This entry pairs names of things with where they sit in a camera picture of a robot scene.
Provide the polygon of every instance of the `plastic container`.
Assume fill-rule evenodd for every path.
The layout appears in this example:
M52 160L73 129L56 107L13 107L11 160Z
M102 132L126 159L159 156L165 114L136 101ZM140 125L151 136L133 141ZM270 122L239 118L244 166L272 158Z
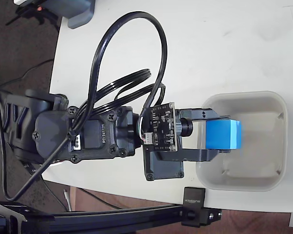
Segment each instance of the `plastic container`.
M273 92L212 96L203 105L242 124L242 147L198 162L196 172L207 188L264 192L283 178L287 160L288 112L283 98ZM198 147L205 147L205 124L200 124Z

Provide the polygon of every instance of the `white table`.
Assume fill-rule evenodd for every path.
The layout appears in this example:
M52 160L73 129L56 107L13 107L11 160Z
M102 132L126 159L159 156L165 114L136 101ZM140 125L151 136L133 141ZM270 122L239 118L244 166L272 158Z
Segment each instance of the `white table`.
M287 103L288 163L281 183L268 192L207 190L205 206L293 212L293 0L97 0L88 24L72 30L63 19L50 92L65 94L70 105L79 106L87 97L92 57L101 37L119 17L137 10L155 16L167 36L164 103L174 101L176 108L195 108L218 93L262 90L277 92ZM151 83L160 53L153 25L143 19L129 22L106 50L99 87L144 68L153 72ZM145 98L131 103L136 113ZM195 137L186 145L196 147ZM142 150L138 149L133 157L78 164L66 161L49 167L43 176L100 192L182 204L185 186L203 187L195 162L185 162L184 171L183 179L147 182Z

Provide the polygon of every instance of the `wire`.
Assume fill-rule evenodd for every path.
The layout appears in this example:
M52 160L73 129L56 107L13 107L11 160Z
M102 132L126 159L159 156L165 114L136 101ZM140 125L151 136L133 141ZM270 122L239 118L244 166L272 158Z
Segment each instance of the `wire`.
M6 147L5 147L5 138L4 131L1 120L1 112L0 112L0 148L1 148L1 156L2 156L2 189L4 192L4 196L8 201L18 200L28 189L29 187L36 181L36 179L41 176L41 174L49 167L49 165L55 160L58 153L64 148L64 146L68 145L71 141L70 136L67 136L62 143L56 148L56 150L51 153L51 155L47 158L47 160L41 165L40 168L29 178L29 180L24 184L24 186L17 192L14 197L10 197L7 191L7 155L6 155Z
M112 205L112 204L110 204L110 203L108 203L108 202L102 200L101 198L98 198L96 195L94 195L94 194L88 192L88 191L85 190L85 189L82 189L82 188L78 188L78 189L80 189L80 190L83 191L84 193L87 193L88 195L92 196L93 198L97 199L98 201L100 201L100 202L106 204L107 206L110 206L110 207L112 207L112 208L114 208L114 209L117 209L117 210L122 210L122 208L117 207L117 206L114 206L114 205Z
M38 68L38 67L40 67L40 66L42 66L42 65L44 65L44 64L46 64L46 63L48 63L48 62L52 62L52 61L54 61L54 60L53 60L53 59L49 59L49 60L46 60L46 61L44 61L44 62L39 63L38 65L35 65L34 67L31 67L31 68L28 69L28 70L27 70L27 71L26 71L21 77L16 78L16 79L12 79L12 80L10 80L10 81L7 81L7 82L1 84L1 85L0 85L0 89L2 89L3 87L5 87L5 86L7 86L7 85L10 85L10 84L12 84L12 83L15 83L15 82L17 82L17 81L20 81L20 80L25 79L26 76L27 76L31 71L35 70L36 68Z
M100 70L100 64L102 61L103 54L107 48L107 45L111 41L114 34L117 32L117 30L123 26L125 23L127 23L130 20L136 19L136 18L143 18L150 21L155 28L157 29L161 44L162 44L162 59L161 59L161 65L159 69L159 73L157 75L157 78L155 80L154 86L152 87L152 90L146 99L146 102L143 105L142 112L140 114L140 117L143 116L146 112L146 110L151 106L152 101L155 98L156 92L159 89L165 68L166 68L166 62L167 62L167 40L164 33L164 30L161 26L161 24L155 19L152 15L146 12L136 11L136 12L130 12L121 18L119 18L112 26L107 30L107 32L102 37L97 50L94 54L93 61L92 61L92 68L91 68L91 75L90 75L90 82L89 82L89 92L88 92L88 99L86 102L85 112L81 115L78 121L75 121L73 124L73 128L71 130L72 134L75 134L76 132L79 132L82 127L84 126L85 122L89 119L89 117L92 114L92 109L95 104L96 100L96 90L98 85L98 77L99 77L99 70Z
M36 172L35 167L33 166L32 163L29 162L24 162L21 161L22 165L24 166L24 168L28 171L28 173L32 176L34 175L34 173ZM43 179L43 177L41 176L39 179L37 179L37 181L42 180L42 182L44 183L46 189L51 193L51 195L56 199L56 201L64 208L64 210L66 212L68 212L69 210L66 208L66 206L60 201L60 199L53 193L53 191L48 187L46 181Z
M138 90L130 95L127 95L127 96L122 97L120 99L117 99L111 103L108 103L104 106L101 106L100 109L98 109L98 108L93 109L93 106L94 106L96 100L98 100L98 98L100 98L100 96L98 95L98 92L97 92L97 85L98 85L100 64L101 64L105 49L106 49L108 43L110 42L111 38L113 37L113 35L116 33L116 31L121 26L123 26L125 23L127 23L128 21L136 19L136 18L143 18L143 19L147 19L148 21L150 21L155 26L155 28L157 29L159 36L160 36L160 40L161 40L161 44L162 44L162 59L161 59L159 73L157 75L155 83L152 85L149 85L147 87L144 87L141 90ZM37 67L39 67L47 62L50 62L52 60L53 59L49 59L45 62L38 64L35 67L30 68L28 71L26 71L24 73L23 76L0 85L0 88L6 86L8 84L11 84L13 82L24 79L30 71L36 69ZM161 82L162 82L165 67L166 67L166 61L167 61L166 36L165 36L165 33L164 33L162 26L152 15L150 15L146 12L137 11L137 12L128 13L128 14L122 16L121 18L119 18L104 34L104 36L101 39L101 41L96 49L96 52L94 54L93 61L92 61L90 82L89 82L88 99L85 104L85 109L83 109L83 111L81 111L79 113L78 118L74 120L72 128L69 129L67 136L63 139L63 141L60 143L60 145L48 156L48 158L41 165L41 167L36 170L36 172L29 178L29 180L23 185L23 187L13 197L10 197L8 194L8 191L7 191L7 169L6 169L6 158L7 157L6 157L5 138L4 138L4 131L3 131L2 119L1 119L1 111L0 111L0 146L1 146L1 153L2 153L2 188L3 188L5 198L8 201L18 200L29 189L29 187L34 183L34 181L36 179L38 179L39 176L41 176L41 174L54 162L54 160L57 158L58 154L65 147L67 147L68 144L73 139L75 139L75 136L81 131L81 129L85 125L86 121L89 119L89 117L92 114L94 115L94 114L102 113L104 111L108 111L108 110L110 110L110 108L116 108L120 105L123 105L124 103L127 103L131 100L134 100L134 99L141 97L142 95L150 92L148 98L146 99L146 102L143 105L143 109L141 111L141 114L139 116L139 118L141 118L145 114L146 110L150 107L152 101L155 98L156 92L160 87L161 87L161 94L160 94L160 98L159 98L158 102L161 102L164 97L163 94L165 93L165 86L163 84L161 84ZM111 91L106 89L105 92L102 93L102 95L104 95L105 93L108 93L108 92L111 92Z
M43 182L43 184L45 185L46 189L50 192L50 194L56 199L56 201L63 207L63 209L66 212L69 212L69 209L62 203L62 201L60 201L60 199L54 194L54 192L48 187L46 181L43 179L43 177L41 176L41 181Z
M102 89L100 89L97 92L97 96L95 99L95 103L100 100L101 98L103 98L104 96L108 95L109 93L113 92L114 90L129 84L128 86L124 87L121 91L119 91L119 93L117 94L120 95L122 92L125 91L125 89L127 89L128 87L133 88L135 86L137 86L138 84L142 83L143 81L145 81L146 79L148 79L149 77L151 77L151 72L149 69L143 69L140 70L138 72L134 72L130 75L127 75L125 77L122 77L116 81L113 81L112 83L106 85L105 87L103 87ZM76 119L80 118L80 116L85 112L86 109L86 103L87 101L85 101L81 107L79 108L77 114L76 114Z

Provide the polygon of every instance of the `blue block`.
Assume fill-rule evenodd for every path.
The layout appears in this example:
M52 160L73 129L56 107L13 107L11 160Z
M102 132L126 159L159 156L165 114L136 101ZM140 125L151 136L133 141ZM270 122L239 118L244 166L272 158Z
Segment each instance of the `blue block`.
M232 150L240 147L240 121L219 119L206 122L206 149Z

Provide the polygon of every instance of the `screw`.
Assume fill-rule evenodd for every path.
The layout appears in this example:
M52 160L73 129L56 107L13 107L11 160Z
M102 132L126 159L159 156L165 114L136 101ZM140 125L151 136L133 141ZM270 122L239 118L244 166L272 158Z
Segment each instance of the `screw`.
M118 116L121 116L123 114L123 108L119 108L116 113Z
M109 114L108 115L108 120L109 121L114 121L115 120L115 115L114 114Z
M76 112L77 112L77 107L76 106L70 106L69 108L68 108L68 112L69 112L69 114L72 116L72 115L74 115Z
M113 155L113 154L115 154L115 153L116 153L116 148L115 148L114 145L111 145L111 146L110 146L110 154Z
M120 157L126 157L127 156L127 151L125 149L120 149L119 150L119 156Z
M154 175L153 174L147 174L146 180L154 180Z
M77 157L76 157L76 155L74 155L72 158L71 158L71 160L72 160L72 162L76 162L77 161Z
M32 139L33 140L37 141L37 140L39 140L39 138L40 138L40 135L39 135L38 132L33 132L32 133Z
M180 178L183 178L183 177L184 177L184 172L179 172L179 173L178 173L178 176L179 176Z

